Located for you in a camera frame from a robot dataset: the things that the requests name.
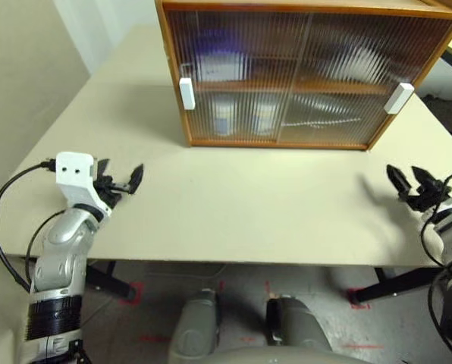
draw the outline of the wooden frame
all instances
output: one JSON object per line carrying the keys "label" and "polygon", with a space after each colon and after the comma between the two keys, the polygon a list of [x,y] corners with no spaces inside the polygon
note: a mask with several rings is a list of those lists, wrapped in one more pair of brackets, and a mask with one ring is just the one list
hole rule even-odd
{"label": "wooden frame", "polygon": [[[184,133],[191,146],[252,146],[252,147],[286,147],[286,148],[323,148],[323,149],[371,149],[386,131],[390,123],[395,119],[395,115],[388,115],[379,128],[374,132],[367,144],[318,144],[318,143],[286,143],[278,141],[234,141],[234,140],[193,140],[187,113],[182,105],[180,90],[178,87],[180,79],[177,55],[174,49],[174,40],[171,28],[168,24],[166,11],[171,10],[195,10],[195,11],[280,11],[280,12],[306,12],[306,13],[342,13],[342,14],[371,14],[371,15],[392,15],[401,17],[426,17],[436,19],[452,20],[452,0],[381,0],[372,4],[366,0],[356,0],[354,3],[345,3],[342,0],[229,0],[224,3],[222,0],[155,0],[159,22],[162,29],[162,37],[165,45],[165,53],[168,57],[171,77],[174,84],[174,91],[180,109],[181,121]],[[418,86],[433,64],[440,58],[452,38],[452,25],[438,47],[433,51],[430,59],[426,62],[423,71],[416,77],[414,86]],[[278,93],[284,87],[277,85],[275,88],[266,88],[258,81],[249,82],[225,81],[225,82],[198,82],[196,92],[205,91],[235,91],[235,92],[271,92]],[[293,85],[290,91],[295,93],[345,93],[354,95],[381,95],[386,93],[383,85],[328,82],[318,83],[315,81],[302,82]]]}

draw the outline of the red tape mark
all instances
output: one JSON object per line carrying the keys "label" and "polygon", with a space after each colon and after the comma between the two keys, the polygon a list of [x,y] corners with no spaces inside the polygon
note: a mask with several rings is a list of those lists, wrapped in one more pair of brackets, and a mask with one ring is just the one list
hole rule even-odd
{"label": "red tape mark", "polygon": [[240,340],[244,343],[252,343],[253,341],[256,341],[254,337],[240,337]]}
{"label": "red tape mark", "polygon": [[[350,294],[353,292],[356,292],[357,290],[362,290],[362,288],[350,288],[347,290],[347,295],[350,297]],[[371,305],[367,303],[366,305],[362,304],[355,304],[353,302],[350,302],[350,308],[351,309],[371,309]]]}
{"label": "red tape mark", "polygon": [[271,288],[270,288],[270,281],[265,281],[265,292],[266,294],[270,295],[271,293]]}
{"label": "red tape mark", "polygon": [[384,345],[355,345],[355,344],[347,344],[342,347],[347,347],[349,349],[384,349]]}
{"label": "red tape mark", "polygon": [[121,305],[127,305],[127,306],[138,306],[140,304],[140,301],[142,300],[142,292],[143,292],[143,286],[144,284],[142,282],[132,282],[130,283],[130,286],[135,288],[135,297],[133,300],[120,300]]}
{"label": "red tape mark", "polygon": [[144,343],[168,343],[171,339],[164,336],[142,335],[138,340]]}

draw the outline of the black cable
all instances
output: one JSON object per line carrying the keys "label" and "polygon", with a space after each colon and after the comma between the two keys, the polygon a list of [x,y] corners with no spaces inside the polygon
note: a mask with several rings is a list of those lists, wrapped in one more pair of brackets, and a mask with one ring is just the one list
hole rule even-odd
{"label": "black cable", "polygon": [[428,312],[430,313],[430,318],[432,319],[433,325],[435,326],[435,329],[437,330],[438,335],[440,336],[440,339],[442,339],[444,344],[447,346],[447,348],[452,353],[452,344],[450,343],[450,341],[447,339],[447,337],[442,332],[440,325],[438,324],[437,317],[435,316],[435,311],[433,310],[433,291],[434,291],[435,287],[438,285],[438,282],[441,280],[442,276],[444,276],[447,272],[450,272],[449,268],[450,268],[450,265],[449,265],[449,267],[447,267],[446,269],[444,269],[443,271],[438,273],[438,275],[433,280],[432,284],[430,284],[430,288],[428,289],[427,300],[428,300]]}
{"label": "black cable", "polygon": [[[33,165],[32,167],[29,167],[27,169],[24,169],[23,171],[17,173],[14,175],[10,180],[7,181],[6,184],[2,186],[0,189],[0,200],[2,199],[2,196],[4,195],[4,192],[19,178],[24,176],[25,174],[35,171],[39,168],[48,168],[50,171],[55,171],[55,160],[41,162],[38,165]],[[11,276],[14,278],[14,280],[22,286],[23,289],[25,289],[27,292],[30,291],[30,285],[19,275],[19,273],[15,270],[15,268],[12,266],[12,264],[8,261],[7,256],[5,255],[4,251],[2,250],[2,247],[0,245],[0,260],[8,270],[8,272],[11,274]]]}
{"label": "black cable", "polygon": [[444,265],[439,262],[429,251],[428,248],[426,246],[426,242],[425,242],[425,230],[428,227],[428,224],[430,224],[433,219],[435,218],[435,216],[437,215],[437,211],[440,208],[440,205],[442,203],[442,197],[445,195],[445,192],[447,190],[448,184],[450,182],[450,180],[452,179],[452,174],[450,176],[448,176],[447,178],[445,178],[444,184],[442,186],[441,189],[441,194],[440,194],[440,199],[437,202],[437,205],[435,206],[432,216],[430,216],[427,221],[425,221],[425,223],[423,224],[422,230],[420,231],[420,240],[422,241],[422,248],[425,251],[425,254],[430,258],[430,260],[432,260],[436,265],[438,265],[439,267],[444,267]]}
{"label": "black cable", "polygon": [[30,251],[32,249],[32,246],[34,244],[34,240],[37,238],[37,235],[40,233],[40,231],[42,230],[42,228],[48,223],[50,222],[53,218],[55,218],[56,216],[59,216],[61,214],[64,214],[64,211],[66,210],[61,210],[58,211],[54,214],[52,214],[51,216],[49,216],[46,220],[44,220],[42,222],[42,224],[37,228],[37,230],[34,232],[34,235],[30,238],[29,244],[27,245],[27,251],[26,251],[26,258],[25,258],[25,272],[26,272],[26,278],[27,278],[27,282],[30,284],[32,282],[32,278],[30,277],[30,272],[29,272],[29,261],[30,261]]}

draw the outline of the gray floor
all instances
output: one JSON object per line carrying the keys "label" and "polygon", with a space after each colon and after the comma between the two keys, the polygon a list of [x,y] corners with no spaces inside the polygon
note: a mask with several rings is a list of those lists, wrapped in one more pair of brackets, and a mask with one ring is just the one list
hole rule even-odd
{"label": "gray floor", "polygon": [[221,294],[217,350],[265,345],[265,303],[283,293],[317,315],[336,352],[375,364],[452,363],[428,317],[426,289],[361,308],[346,301],[346,289],[376,283],[372,268],[119,262],[115,276],[142,293],[138,304],[128,305],[87,289],[83,336],[96,363],[166,363],[182,305],[205,287]]}

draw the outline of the ribbed glass panel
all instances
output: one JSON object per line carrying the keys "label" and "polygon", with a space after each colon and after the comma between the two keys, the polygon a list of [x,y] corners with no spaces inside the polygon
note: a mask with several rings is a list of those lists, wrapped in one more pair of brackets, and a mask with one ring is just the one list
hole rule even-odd
{"label": "ribbed glass panel", "polygon": [[193,140],[367,144],[451,20],[358,14],[169,11]]}

